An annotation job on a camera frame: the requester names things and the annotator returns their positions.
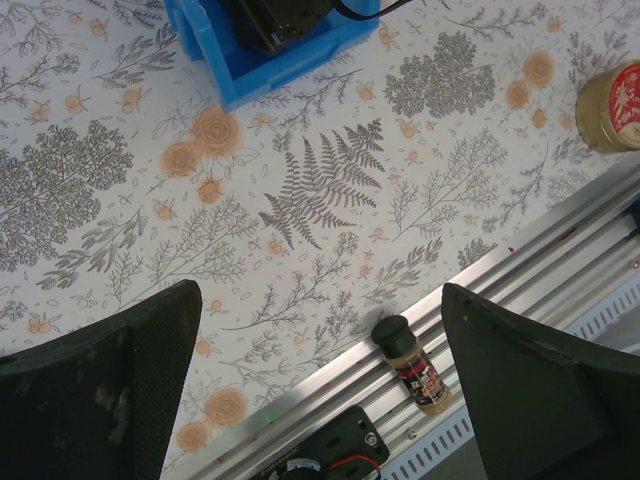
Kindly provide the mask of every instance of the screw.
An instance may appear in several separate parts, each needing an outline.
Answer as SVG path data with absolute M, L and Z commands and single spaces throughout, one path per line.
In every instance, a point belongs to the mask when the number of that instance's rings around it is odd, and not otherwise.
M 378 443 L 378 437 L 376 437 L 375 433 L 369 432 L 364 436 L 364 443 L 373 447 Z

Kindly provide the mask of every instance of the blue container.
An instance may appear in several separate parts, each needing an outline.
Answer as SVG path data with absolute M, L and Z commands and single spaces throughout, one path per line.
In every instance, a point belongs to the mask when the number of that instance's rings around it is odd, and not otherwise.
M 380 9 L 380 0 L 345 3 L 363 14 Z M 377 19 L 357 22 L 334 10 L 306 38 L 290 42 L 278 55 L 268 55 L 238 45 L 218 0 L 165 0 L 165 5 L 184 52 L 191 60 L 207 61 L 227 112 L 277 90 L 363 42 L 378 25 Z

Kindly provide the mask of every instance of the botanical print tablecloth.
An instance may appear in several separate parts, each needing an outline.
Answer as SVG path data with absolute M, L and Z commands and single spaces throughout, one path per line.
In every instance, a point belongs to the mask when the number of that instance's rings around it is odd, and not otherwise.
M 0 353 L 198 280 L 171 468 L 615 162 L 574 103 L 640 1 L 383 20 L 226 115 L 159 0 L 0 0 Z

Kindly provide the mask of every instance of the fern leaf print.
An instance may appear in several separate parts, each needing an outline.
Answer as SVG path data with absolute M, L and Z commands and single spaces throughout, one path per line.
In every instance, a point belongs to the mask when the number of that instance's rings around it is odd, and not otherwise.
M 346 134 L 333 130 L 333 141 L 321 134 L 320 155 L 311 143 L 304 142 L 304 159 L 285 154 L 286 177 L 279 195 L 266 193 L 271 212 L 260 212 L 265 226 L 275 228 L 293 249 L 294 233 L 320 249 L 312 233 L 312 225 L 342 228 L 353 223 L 340 218 L 335 209 L 376 207 L 368 189 L 381 188 L 369 173 L 384 172 L 373 152 L 381 152 L 378 141 L 380 119 L 356 129 L 344 127 Z

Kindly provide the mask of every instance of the jar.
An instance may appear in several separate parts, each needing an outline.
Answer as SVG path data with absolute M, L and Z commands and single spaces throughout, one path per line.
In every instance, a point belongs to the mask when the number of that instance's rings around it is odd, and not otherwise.
M 578 95 L 576 124 L 597 152 L 640 150 L 640 60 L 589 80 Z
M 451 390 L 427 358 L 405 317 L 394 315 L 381 320 L 373 328 L 371 339 L 380 347 L 420 410 L 435 415 L 451 405 Z

